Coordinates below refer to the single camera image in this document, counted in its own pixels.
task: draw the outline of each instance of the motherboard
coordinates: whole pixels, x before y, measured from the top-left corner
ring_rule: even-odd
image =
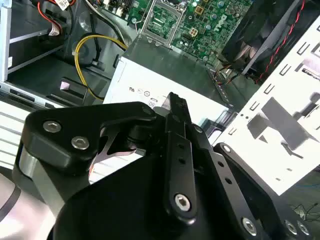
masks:
[[[141,34],[150,41],[183,51],[209,65],[217,61],[217,55],[253,3],[253,0],[127,0],[115,6],[117,2],[105,1],[108,3],[105,7],[141,29]]]

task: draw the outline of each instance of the cooling fan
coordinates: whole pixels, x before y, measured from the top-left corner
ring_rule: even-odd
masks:
[[[256,1],[221,55],[232,68],[263,83],[320,14],[320,1]]]

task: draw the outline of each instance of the yellow wire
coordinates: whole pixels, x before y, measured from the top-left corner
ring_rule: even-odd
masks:
[[[82,38],[78,44],[76,45],[76,48],[75,48],[75,55],[74,55],[74,63],[75,63],[75,68],[76,68],[76,71],[80,77],[80,81],[82,82],[83,85],[87,86],[88,87],[88,84],[85,80],[85,77],[84,75],[82,74],[82,71],[81,71],[81,68],[80,68],[80,65],[79,65],[79,50],[81,48],[81,46],[89,39],[93,39],[93,38],[102,38],[102,39],[108,39],[118,45],[120,45],[122,48],[124,49],[127,49],[128,47],[123,44],[121,41],[115,39],[115,38],[112,38],[112,37],[109,37],[109,36],[103,36],[103,35],[89,35],[89,36],[86,36],[84,38]],[[103,100],[103,98],[101,97],[97,97],[92,91],[91,89],[88,87],[88,91],[89,93],[94,96],[96,99],[98,100]]]

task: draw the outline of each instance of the red wire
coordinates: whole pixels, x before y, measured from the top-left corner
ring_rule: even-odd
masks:
[[[57,23],[56,21],[48,18],[48,17],[47,17],[46,15],[44,15],[44,13],[41,11],[41,9],[40,9],[40,2],[38,2],[37,8],[38,8],[38,12],[40,13],[40,15],[41,15],[44,19],[46,19],[47,21],[49,21],[50,23],[56,25],[56,26],[59,28],[59,30],[60,30],[60,34],[62,34],[62,27],[61,27],[61,25],[60,25],[59,23]]]
[[[275,56],[278,54],[279,50],[286,44],[288,37],[291,35],[293,29],[296,26],[296,23],[299,21],[300,14],[301,14],[302,10],[305,8],[305,3],[306,3],[306,0],[303,0],[301,8],[300,8],[299,12],[296,14],[295,22],[291,25],[289,32],[287,33],[287,35],[285,36],[285,38],[282,41],[282,44],[277,47],[277,49],[275,50],[273,55],[270,57],[270,61],[269,61],[268,65],[266,66],[264,72],[261,73],[260,77],[257,80],[255,80],[256,84],[262,79],[264,74],[266,74],[268,72],[270,65],[273,63],[273,61],[275,59]]]

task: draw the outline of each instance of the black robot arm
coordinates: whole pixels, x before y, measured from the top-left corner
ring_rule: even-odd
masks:
[[[170,93],[164,105],[163,115],[128,102],[27,117],[14,172],[57,216],[54,240],[313,239],[230,146],[212,148],[186,100]],[[143,157],[89,184],[92,164],[137,149]]]

